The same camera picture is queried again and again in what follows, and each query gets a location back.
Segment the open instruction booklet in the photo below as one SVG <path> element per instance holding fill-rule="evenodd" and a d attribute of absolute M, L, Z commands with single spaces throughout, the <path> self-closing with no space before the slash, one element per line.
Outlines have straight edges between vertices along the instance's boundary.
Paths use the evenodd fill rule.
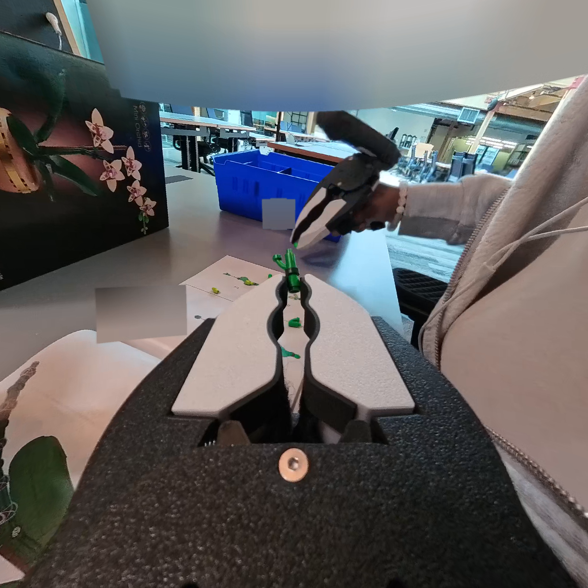
<path fill-rule="evenodd" d="M 83 330 L 6 379 L 1 573 L 22 577 L 1 587 L 311 582 L 319 459 L 290 403 L 266 423 L 171 411 L 215 319 L 160 362 Z"/>

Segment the black office chair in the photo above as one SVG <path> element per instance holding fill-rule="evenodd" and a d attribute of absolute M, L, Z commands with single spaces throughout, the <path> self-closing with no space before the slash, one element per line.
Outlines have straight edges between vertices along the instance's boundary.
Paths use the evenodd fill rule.
<path fill-rule="evenodd" d="M 404 268 L 394 268 L 393 278 L 400 311 L 413 320 L 411 345 L 418 349 L 419 332 L 445 293 L 447 283 Z"/>

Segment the black orchid print box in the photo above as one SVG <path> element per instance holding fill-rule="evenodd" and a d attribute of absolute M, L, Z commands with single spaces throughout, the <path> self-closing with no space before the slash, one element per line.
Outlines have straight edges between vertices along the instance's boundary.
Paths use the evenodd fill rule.
<path fill-rule="evenodd" d="M 168 227 L 157 103 L 1 33 L 1 290 Z"/>

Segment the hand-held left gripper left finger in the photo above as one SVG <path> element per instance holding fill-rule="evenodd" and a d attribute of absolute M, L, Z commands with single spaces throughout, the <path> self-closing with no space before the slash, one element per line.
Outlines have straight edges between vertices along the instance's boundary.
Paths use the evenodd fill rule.
<path fill-rule="evenodd" d="M 213 322 L 172 406 L 175 416 L 266 423 L 289 415 L 278 339 L 288 288 L 276 275 Z"/>

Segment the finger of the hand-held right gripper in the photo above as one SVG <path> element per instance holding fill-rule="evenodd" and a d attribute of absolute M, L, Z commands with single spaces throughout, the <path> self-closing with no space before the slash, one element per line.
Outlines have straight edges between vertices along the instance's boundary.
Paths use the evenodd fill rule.
<path fill-rule="evenodd" d="M 314 244 L 334 235 L 337 230 L 328 224 L 337 214 L 337 186 L 318 186 L 298 216 L 290 236 L 291 244 Z"/>
<path fill-rule="evenodd" d="M 345 235 L 355 226 L 355 214 L 365 204 L 365 195 L 344 195 L 337 198 L 337 214 L 328 224 L 329 229 L 337 230 L 338 235 Z M 314 244 L 302 244 L 301 251 Z"/>

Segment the grey zip hoodie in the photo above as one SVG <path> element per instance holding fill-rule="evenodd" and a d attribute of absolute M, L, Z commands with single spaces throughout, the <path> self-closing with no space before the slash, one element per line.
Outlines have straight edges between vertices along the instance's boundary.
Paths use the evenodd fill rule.
<path fill-rule="evenodd" d="M 587 79 L 481 217 L 422 349 L 587 587 Z"/>

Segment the row of black office chairs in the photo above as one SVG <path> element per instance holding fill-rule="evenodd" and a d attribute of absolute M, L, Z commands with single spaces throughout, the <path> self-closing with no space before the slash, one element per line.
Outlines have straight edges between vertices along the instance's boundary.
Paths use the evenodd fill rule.
<path fill-rule="evenodd" d="M 433 125 L 423 139 L 398 135 L 401 158 L 392 173 L 413 183 L 454 182 L 473 175 L 480 158 L 470 151 L 474 138 L 469 127 L 459 125 Z"/>

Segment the person's right forearm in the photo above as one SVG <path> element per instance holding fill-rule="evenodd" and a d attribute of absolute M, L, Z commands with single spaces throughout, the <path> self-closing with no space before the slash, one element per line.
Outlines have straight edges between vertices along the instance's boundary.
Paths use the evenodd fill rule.
<path fill-rule="evenodd" d="M 464 245 L 483 215 L 511 185 L 512 180 L 488 173 L 469 175 L 455 183 L 402 182 L 399 188 L 405 209 L 398 233 Z"/>

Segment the person's right hand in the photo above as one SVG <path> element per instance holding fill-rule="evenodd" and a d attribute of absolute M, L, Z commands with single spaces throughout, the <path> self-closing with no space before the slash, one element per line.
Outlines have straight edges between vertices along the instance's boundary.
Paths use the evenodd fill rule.
<path fill-rule="evenodd" d="M 369 200 L 355 214 L 354 232 L 369 229 L 374 222 L 385 224 L 393 221 L 399 206 L 400 190 L 397 186 L 379 183 Z"/>

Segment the long wooden office table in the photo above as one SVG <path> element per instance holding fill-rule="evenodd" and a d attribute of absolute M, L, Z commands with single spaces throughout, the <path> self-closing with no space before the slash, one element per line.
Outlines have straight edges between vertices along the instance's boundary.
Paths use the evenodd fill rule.
<path fill-rule="evenodd" d="M 266 145 L 276 153 L 330 166 L 337 165 L 357 152 L 357 150 L 349 148 L 347 145 L 331 142 L 290 144 L 287 142 L 268 141 Z"/>
<path fill-rule="evenodd" d="M 160 123 L 167 126 L 161 128 L 162 135 L 168 136 L 196 136 L 208 138 L 220 136 L 221 138 L 237 138 L 255 141 L 274 141 L 274 135 L 262 135 L 255 132 L 254 127 L 228 123 L 218 119 L 211 119 L 200 116 L 189 116 L 170 112 L 159 111 Z"/>

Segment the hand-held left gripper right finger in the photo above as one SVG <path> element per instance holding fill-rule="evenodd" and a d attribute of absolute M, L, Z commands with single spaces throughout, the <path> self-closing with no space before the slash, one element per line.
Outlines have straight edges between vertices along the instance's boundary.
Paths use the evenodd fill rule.
<path fill-rule="evenodd" d="M 415 401 L 369 313 L 319 278 L 301 278 L 308 337 L 302 401 L 323 423 L 410 415 Z"/>

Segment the green toy plant stem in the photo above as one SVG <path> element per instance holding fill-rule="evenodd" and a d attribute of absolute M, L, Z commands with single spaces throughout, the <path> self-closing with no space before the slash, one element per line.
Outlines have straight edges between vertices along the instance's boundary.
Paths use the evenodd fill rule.
<path fill-rule="evenodd" d="M 297 294 L 300 292 L 299 269 L 296 264 L 296 257 L 292 248 L 286 250 L 284 255 L 274 254 L 273 262 L 284 272 L 288 292 Z"/>

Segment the grey desk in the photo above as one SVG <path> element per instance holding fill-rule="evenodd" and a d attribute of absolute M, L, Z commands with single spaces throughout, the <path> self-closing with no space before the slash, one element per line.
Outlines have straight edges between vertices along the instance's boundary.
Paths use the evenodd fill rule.
<path fill-rule="evenodd" d="M 169 227 L 1 292 L 1 377 L 61 337 L 95 328 L 95 288 L 179 284 L 226 255 L 267 268 L 289 233 L 222 212 L 214 179 L 166 188 Z M 296 254 L 311 273 L 403 334 L 385 231 L 323 240 Z"/>

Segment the blue plastic bin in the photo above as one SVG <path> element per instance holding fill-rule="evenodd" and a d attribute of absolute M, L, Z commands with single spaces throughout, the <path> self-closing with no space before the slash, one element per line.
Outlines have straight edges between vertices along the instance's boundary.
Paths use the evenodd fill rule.
<path fill-rule="evenodd" d="M 293 229 L 312 192 L 332 169 L 258 149 L 218 155 L 213 170 L 219 209 L 263 222 L 266 228 Z"/>

